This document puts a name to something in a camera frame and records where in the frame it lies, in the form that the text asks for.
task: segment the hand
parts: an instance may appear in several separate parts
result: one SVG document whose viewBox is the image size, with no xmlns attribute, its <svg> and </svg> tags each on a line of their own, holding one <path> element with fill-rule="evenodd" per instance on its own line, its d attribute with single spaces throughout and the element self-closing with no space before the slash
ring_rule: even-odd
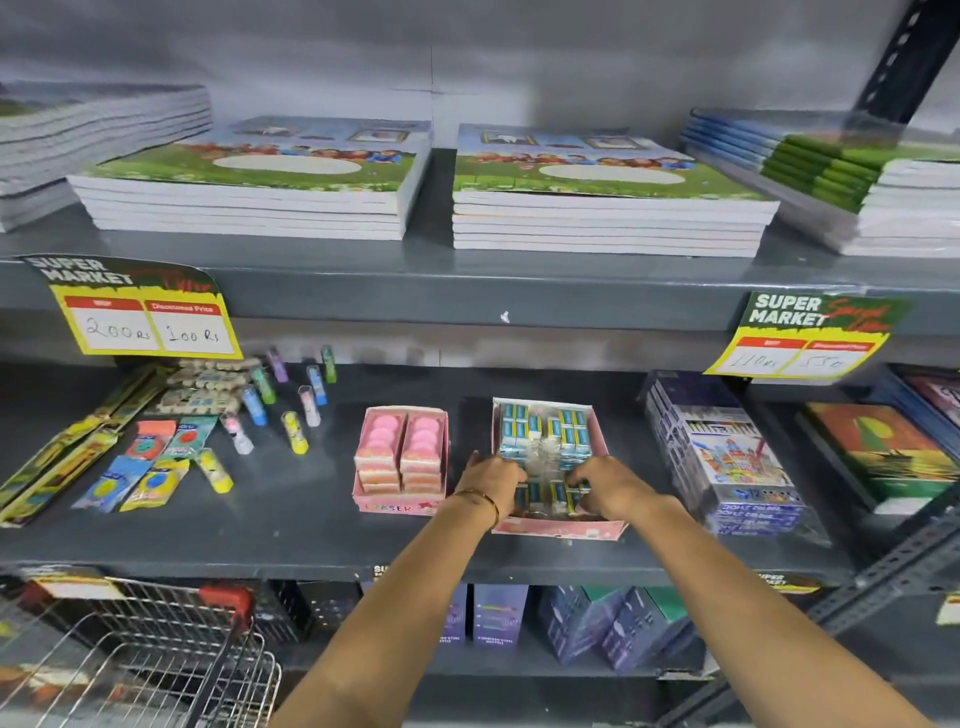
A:
<svg viewBox="0 0 960 728">
<path fill-rule="evenodd" d="M 612 455 L 591 457 L 571 471 L 571 483 L 584 480 L 590 482 L 590 492 L 582 501 L 584 508 L 608 521 L 629 521 L 636 515 L 638 503 L 659 497 L 657 491 Z"/>
<path fill-rule="evenodd" d="M 457 491 L 467 488 L 490 496 L 496 507 L 500 509 L 500 520 L 503 521 L 514 510 L 514 493 L 517 483 L 525 483 L 527 473 L 510 460 L 504 460 L 499 455 L 484 459 L 479 452 L 474 452 L 467 462 L 464 474 L 457 483 Z M 477 501 L 490 508 L 490 504 L 479 496 L 473 496 Z"/>
</svg>

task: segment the shopping cart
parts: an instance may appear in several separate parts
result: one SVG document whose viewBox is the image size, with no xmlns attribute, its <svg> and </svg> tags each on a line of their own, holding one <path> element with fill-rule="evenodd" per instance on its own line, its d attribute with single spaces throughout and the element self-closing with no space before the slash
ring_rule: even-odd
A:
<svg viewBox="0 0 960 728">
<path fill-rule="evenodd" d="M 0 588 L 0 726 L 266 726 L 281 670 L 250 592 L 108 582 L 117 598 Z"/>
</svg>

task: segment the bracelet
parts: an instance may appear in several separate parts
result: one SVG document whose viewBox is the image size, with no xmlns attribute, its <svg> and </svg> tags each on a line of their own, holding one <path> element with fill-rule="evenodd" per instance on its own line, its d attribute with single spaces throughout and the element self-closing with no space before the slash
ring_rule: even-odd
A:
<svg viewBox="0 0 960 728">
<path fill-rule="evenodd" d="M 491 531 L 493 531 L 493 530 L 496 528 L 497 524 L 500 523 L 500 506 L 498 506 L 498 505 L 496 504 L 496 501 L 493 500 L 493 498 L 491 498 L 490 496 L 488 496 L 488 495 L 487 495 L 486 493 L 484 493 L 483 491 L 478 491 L 476 488 L 464 488 L 464 489 L 461 490 L 461 491 L 455 491 L 453 495 L 454 495 L 454 496 L 463 496 L 463 495 L 466 495 L 466 494 L 471 494 L 471 495 L 473 495 L 473 496 L 479 496 L 479 497 L 481 497 L 483 500 L 485 500 L 487 503 L 489 503 L 491 506 L 493 506 L 493 511 L 496 513 L 496 521 L 494 521 L 494 522 L 493 522 L 493 526 L 491 526 Z"/>
</svg>

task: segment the red cart handle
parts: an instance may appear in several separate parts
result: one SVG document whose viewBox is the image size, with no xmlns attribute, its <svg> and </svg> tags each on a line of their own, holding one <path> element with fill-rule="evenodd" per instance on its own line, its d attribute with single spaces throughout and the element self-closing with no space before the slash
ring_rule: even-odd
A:
<svg viewBox="0 0 960 728">
<path fill-rule="evenodd" d="M 200 600 L 208 607 L 233 610 L 233 623 L 243 631 L 250 629 L 253 619 L 253 594 L 243 587 L 200 587 Z"/>
</svg>

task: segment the pink eraser box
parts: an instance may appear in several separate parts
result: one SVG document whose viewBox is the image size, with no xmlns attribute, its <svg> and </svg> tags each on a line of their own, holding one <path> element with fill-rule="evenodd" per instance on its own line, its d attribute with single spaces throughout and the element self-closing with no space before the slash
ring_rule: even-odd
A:
<svg viewBox="0 0 960 728">
<path fill-rule="evenodd" d="M 360 441 L 364 441 L 365 433 L 373 427 L 378 418 L 383 415 L 398 417 L 402 421 L 400 432 L 396 440 L 396 460 L 393 460 L 393 467 L 399 471 L 400 450 L 406 441 L 406 427 L 411 420 L 418 417 L 436 418 L 441 426 L 439 428 L 440 445 L 440 487 L 433 492 L 425 493 L 418 489 L 414 493 L 405 493 L 400 491 L 368 493 L 364 490 L 363 483 L 360 482 L 360 473 L 357 472 L 353 478 L 353 502 L 361 511 L 368 513 L 399 513 L 407 516 L 432 516 L 437 512 L 437 507 L 446 497 L 446 460 L 450 452 L 450 421 L 447 414 L 442 409 L 435 407 L 405 407 L 391 405 L 384 407 L 370 407 L 364 416 L 363 427 L 361 428 Z M 434 482 L 429 473 L 425 473 L 421 479 Z"/>
<path fill-rule="evenodd" d="M 590 436 L 590 449 L 594 455 L 610 454 L 607 450 L 607 443 L 603 439 L 603 432 L 600 431 L 597 416 L 593 412 L 593 407 L 587 404 L 571 404 L 569 402 L 519 400 L 516 397 L 508 399 L 500 397 L 493 398 L 491 452 L 497 451 L 496 436 L 500 426 L 500 406 L 505 401 L 526 404 L 528 407 L 545 404 L 550 407 L 556 407 L 557 409 L 574 408 L 587 410 L 587 432 Z M 493 533 L 514 533 L 519 536 L 553 536 L 563 539 L 591 539 L 593 541 L 616 541 L 626 528 L 627 522 L 625 521 L 577 521 L 575 519 L 569 521 L 554 521 L 551 519 L 530 519 L 519 516 L 508 516 L 493 530 Z"/>
</svg>

